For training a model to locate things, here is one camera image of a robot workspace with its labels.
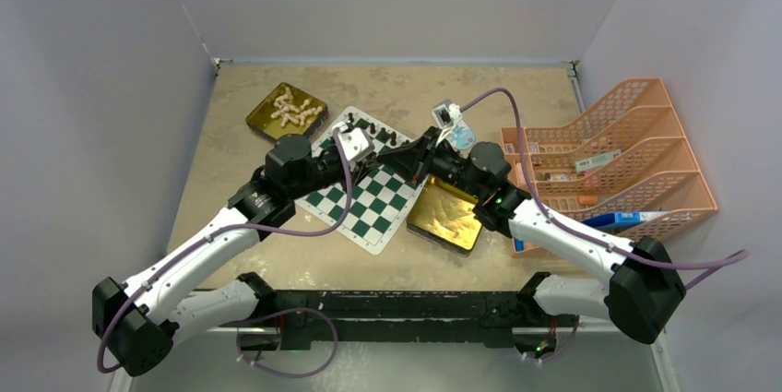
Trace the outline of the gold tin brown pieces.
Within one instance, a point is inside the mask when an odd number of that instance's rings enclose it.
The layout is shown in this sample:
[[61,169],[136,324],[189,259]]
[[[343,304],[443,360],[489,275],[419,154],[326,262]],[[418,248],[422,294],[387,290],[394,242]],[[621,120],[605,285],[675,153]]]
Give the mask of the gold tin brown pieces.
[[483,228],[474,217],[474,207],[471,196],[429,177],[408,214],[407,230],[453,253],[468,256]]

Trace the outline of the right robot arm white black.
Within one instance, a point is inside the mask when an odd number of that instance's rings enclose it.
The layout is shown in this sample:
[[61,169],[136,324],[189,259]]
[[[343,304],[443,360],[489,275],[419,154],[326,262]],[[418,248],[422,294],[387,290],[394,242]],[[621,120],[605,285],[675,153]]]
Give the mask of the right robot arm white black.
[[687,292],[659,240],[611,235],[547,208],[509,181],[512,166],[501,146],[482,141],[463,156],[439,142],[439,134],[430,127],[412,142],[382,150],[376,160],[411,184],[433,176],[452,185],[475,199],[472,212],[486,229],[532,242],[593,278],[542,277],[517,301],[525,322],[538,325],[551,315],[591,316],[611,321],[637,342],[658,339]]

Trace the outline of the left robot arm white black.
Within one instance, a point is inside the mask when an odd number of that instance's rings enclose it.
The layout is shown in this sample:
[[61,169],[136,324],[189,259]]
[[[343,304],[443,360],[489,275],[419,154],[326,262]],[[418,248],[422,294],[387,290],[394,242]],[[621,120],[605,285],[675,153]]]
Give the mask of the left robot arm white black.
[[374,152],[357,127],[334,127],[332,142],[314,154],[301,134],[280,137],[224,208],[175,251],[119,282],[108,277],[92,291],[92,327],[100,339],[97,369],[139,376],[157,366],[194,333],[246,320],[261,327],[274,317],[271,289],[255,276],[241,276],[217,291],[193,290],[229,260],[272,234],[314,238],[335,231],[350,209],[318,231],[295,231],[285,223],[296,200],[334,184],[351,194],[359,169]]

